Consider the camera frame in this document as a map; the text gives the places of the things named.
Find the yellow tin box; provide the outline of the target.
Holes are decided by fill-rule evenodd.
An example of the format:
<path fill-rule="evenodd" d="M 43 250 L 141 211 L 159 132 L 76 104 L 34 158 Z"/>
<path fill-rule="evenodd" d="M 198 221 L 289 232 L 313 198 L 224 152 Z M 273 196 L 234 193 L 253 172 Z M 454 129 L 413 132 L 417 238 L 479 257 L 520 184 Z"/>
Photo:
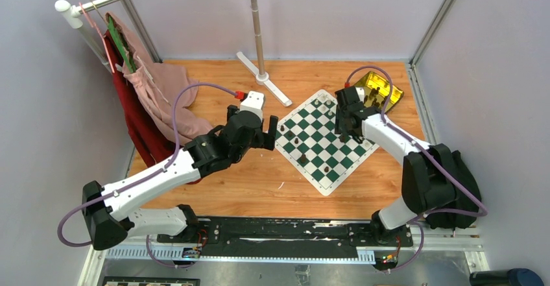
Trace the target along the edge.
<path fill-rule="evenodd" d="M 374 71 L 369 71 L 355 82 L 353 86 L 365 90 L 364 105 L 366 107 L 375 106 L 381 110 L 390 95 L 390 102 L 385 109 L 386 113 L 389 113 L 404 97 L 404 91 L 395 85 L 393 85 L 392 93 L 390 94 L 388 80 Z"/>

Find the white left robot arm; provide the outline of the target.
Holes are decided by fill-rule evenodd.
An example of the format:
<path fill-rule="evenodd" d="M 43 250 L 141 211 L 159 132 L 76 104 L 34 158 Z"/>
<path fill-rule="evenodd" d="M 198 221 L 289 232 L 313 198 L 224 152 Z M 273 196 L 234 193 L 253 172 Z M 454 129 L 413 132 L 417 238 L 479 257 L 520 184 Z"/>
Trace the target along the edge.
<path fill-rule="evenodd" d="M 201 179 L 239 163 L 249 149 L 273 150 L 278 117 L 263 120 L 256 113 L 228 107 L 227 123 L 199 135 L 165 161 L 130 178 L 100 185 L 96 181 L 82 188 L 88 206 L 82 214 L 94 250 L 107 250 L 131 236 L 175 235 L 184 243 L 198 236 L 194 213 L 188 209 L 142 210 L 146 202 L 184 184 Z"/>

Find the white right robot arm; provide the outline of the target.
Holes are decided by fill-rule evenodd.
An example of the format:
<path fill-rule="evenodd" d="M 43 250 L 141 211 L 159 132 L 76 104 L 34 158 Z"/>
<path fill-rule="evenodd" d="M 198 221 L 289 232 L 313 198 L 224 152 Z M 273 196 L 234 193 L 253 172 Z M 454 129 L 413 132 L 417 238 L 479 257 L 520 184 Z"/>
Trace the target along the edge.
<path fill-rule="evenodd" d="M 402 167 L 400 197 L 372 215 L 373 242 L 387 245 L 410 220 L 459 199 L 459 190 L 451 181 L 456 166 L 447 147 L 419 140 L 379 108 L 365 106 L 363 88 L 347 87 L 335 96 L 336 132 L 358 143 L 367 139 L 379 145 Z"/>

